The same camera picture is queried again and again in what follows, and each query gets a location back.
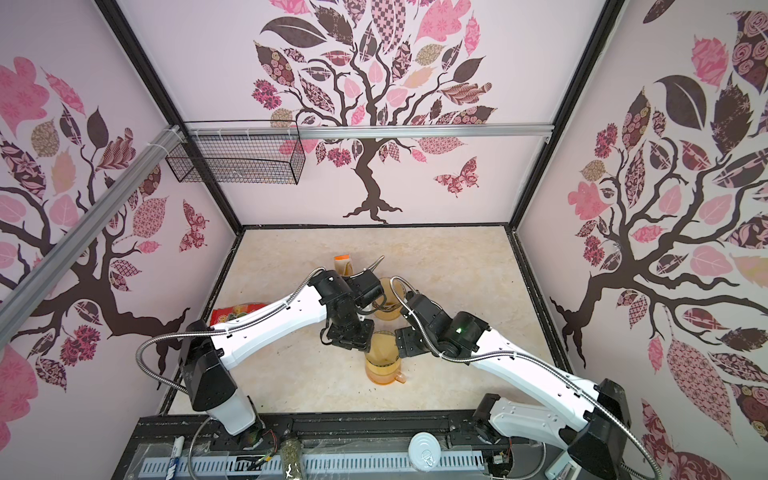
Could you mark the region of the brown paper coffee filter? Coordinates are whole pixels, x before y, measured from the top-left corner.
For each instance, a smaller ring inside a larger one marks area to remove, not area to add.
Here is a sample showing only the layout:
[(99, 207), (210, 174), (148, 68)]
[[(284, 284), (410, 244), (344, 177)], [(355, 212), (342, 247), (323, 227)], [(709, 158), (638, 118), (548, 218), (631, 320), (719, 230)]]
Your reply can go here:
[(404, 284), (400, 280), (392, 280), (390, 277), (381, 279), (384, 291), (383, 307), (385, 311), (394, 311), (402, 307), (402, 301), (406, 298)]

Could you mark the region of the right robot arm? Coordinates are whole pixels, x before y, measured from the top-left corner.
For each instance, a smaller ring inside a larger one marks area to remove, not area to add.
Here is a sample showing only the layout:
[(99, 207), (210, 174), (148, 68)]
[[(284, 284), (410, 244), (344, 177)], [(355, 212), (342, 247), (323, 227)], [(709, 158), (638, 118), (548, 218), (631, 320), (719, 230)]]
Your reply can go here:
[(410, 326), (396, 335), (403, 356), (430, 353), (444, 361), (489, 372), (533, 398), (557, 423), (551, 443), (600, 479), (627, 479), (620, 465), (631, 426), (623, 387), (571, 375), (513, 344), (465, 311), (451, 317), (436, 302), (409, 292), (400, 310)]

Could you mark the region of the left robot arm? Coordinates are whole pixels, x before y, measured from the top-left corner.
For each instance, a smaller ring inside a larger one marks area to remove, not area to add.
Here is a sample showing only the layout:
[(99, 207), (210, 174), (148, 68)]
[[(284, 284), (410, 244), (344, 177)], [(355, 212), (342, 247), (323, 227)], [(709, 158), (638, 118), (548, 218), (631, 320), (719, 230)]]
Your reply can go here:
[(182, 380), (192, 409), (208, 414), (227, 434), (237, 436), (263, 423), (231, 371), (263, 347), (306, 326), (324, 325), (324, 341), (368, 352), (374, 321), (368, 308), (385, 296), (370, 269), (351, 276), (319, 268), (288, 297), (253, 313), (212, 327), (198, 321), (182, 340)]

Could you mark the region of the orange glass pitcher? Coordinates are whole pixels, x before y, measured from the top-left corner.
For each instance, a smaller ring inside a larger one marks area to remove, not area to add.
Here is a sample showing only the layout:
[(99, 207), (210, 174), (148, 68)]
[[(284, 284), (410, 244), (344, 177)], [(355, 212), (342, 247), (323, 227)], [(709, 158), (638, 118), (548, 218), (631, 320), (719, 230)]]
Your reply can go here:
[(400, 363), (378, 366), (371, 363), (365, 365), (365, 373), (369, 380), (378, 385), (389, 385), (393, 382), (404, 384), (406, 377)]

